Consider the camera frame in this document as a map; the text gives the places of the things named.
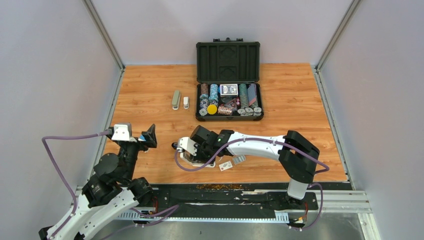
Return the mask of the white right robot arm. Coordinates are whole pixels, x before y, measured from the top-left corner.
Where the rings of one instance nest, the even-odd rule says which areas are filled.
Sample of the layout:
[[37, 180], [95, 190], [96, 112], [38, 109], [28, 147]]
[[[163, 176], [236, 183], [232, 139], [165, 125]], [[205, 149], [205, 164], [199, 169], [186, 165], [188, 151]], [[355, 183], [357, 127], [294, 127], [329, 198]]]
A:
[[216, 157], [255, 156], [278, 161], [290, 180], [286, 204], [298, 209], [317, 174], [320, 150], [303, 135], [289, 130], [285, 135], [256, 136], [223, 129], [220, 133], [198, 125], [189, 137], [173, 144], [180, 158], [199, 169], [214, 164]]

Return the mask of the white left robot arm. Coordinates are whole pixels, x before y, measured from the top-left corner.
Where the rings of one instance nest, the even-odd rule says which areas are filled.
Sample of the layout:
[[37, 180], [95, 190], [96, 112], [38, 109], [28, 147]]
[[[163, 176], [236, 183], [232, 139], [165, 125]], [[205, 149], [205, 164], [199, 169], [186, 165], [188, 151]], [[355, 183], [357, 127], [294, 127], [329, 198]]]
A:
[[[93, 167], [94, 174], [81, 193], [71, 189], [59, 169], [47, 140], [82, 140], [107, 137], [119, 146], [118, 153], [106, 153]], [[138, 205], [149, 206], [153, 188], [144, 177], [134, 178], [140, 151], [157, 148], [156, 125], [152, 124], [140, 137], [132, 135], [130, 123], [110, 126], [103, 132], [80, 136], [44, 136], [41, 139], [59, 177], [71, 194], [73, 205], [61, 220], [38, 232], [42, 240], [91, 240], [104, 226], [121, 213]]]

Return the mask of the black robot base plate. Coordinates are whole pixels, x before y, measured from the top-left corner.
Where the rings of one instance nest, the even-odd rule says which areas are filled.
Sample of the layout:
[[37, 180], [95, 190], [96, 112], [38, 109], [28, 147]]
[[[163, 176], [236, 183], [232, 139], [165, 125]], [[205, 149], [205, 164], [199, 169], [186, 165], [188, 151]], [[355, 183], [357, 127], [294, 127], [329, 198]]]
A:
[[303, 217], [320, 208], [313, 192], [290, 198], [288, 183], [154, 184], [142, 213], [156, 213], [177, 205], [172, 217], [199, 219], [271, 219], [276, 212]]

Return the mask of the white and blue staple box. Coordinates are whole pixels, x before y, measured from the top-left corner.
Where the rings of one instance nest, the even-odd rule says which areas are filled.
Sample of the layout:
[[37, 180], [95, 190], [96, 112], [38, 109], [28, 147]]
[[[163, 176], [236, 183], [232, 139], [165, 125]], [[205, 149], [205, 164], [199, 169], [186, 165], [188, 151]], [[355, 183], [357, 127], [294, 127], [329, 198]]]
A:
[[145, 142], [146, 139], [145, 139], [145, 137], [143, 135], [140, 135], [140, 137], [138, 138], [138, 141], [139, 142]]

